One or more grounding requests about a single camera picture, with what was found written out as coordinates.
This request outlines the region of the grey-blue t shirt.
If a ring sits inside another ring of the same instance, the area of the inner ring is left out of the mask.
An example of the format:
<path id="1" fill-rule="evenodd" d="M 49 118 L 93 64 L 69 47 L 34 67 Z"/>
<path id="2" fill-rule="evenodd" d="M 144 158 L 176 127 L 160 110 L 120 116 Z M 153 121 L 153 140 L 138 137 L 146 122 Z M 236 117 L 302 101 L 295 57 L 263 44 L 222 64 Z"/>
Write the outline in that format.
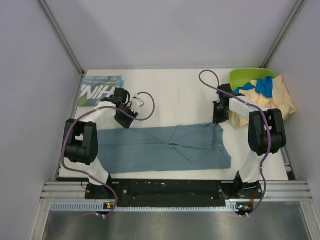
<path id="1" fill-rule="evenodd" d="M 103 129 L 98 159 L 111 174 L 229 169 L 223 133 L 213 123 Z"/>

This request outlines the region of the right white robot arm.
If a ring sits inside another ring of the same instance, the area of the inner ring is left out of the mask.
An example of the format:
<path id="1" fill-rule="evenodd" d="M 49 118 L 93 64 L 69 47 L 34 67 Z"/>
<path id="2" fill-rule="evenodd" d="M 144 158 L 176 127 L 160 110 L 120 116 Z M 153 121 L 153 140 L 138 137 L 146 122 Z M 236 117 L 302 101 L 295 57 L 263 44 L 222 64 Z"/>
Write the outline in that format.
<path id="1" fill-rule="evenodd" d="M 225 199 L 248 198 L 262 194 L 260 177 L 270 154 L 277 153 L 287 143 L 282 112 L 267 109 L 249 100 L 244 95 L 233 93 L 230 84 L 217 87 L 218 101 L 213 103 L 213 123 L 224 123 L 229 113 L 236 113 L 248 121 L 249 154 L 243 167 L 236 173 L 232 185 L 223 185 L 219 190 Z"/>

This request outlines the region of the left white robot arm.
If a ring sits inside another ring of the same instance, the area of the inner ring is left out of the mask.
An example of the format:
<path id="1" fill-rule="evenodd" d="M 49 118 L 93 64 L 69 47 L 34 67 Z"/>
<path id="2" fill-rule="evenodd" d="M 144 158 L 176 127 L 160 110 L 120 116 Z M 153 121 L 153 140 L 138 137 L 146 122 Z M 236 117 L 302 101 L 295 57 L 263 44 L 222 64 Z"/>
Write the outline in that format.
<path id="1" fill-rule="evenodd" d="M 109 119 L 115 119 L 124 129 L 128 129 L 144 104 L 138 94 L 131 97 L 127 90 L 116 88 L 111 96 L 102 98 L 89 112 L 77 119 L 68 119 L 61 152 L 63 168 L 85 175 L 91 184 L 96 185 L 98 195 L 109 198 L 114 187 L 108 183 L 110 174 L 98 159 L 98 129 Z"/>

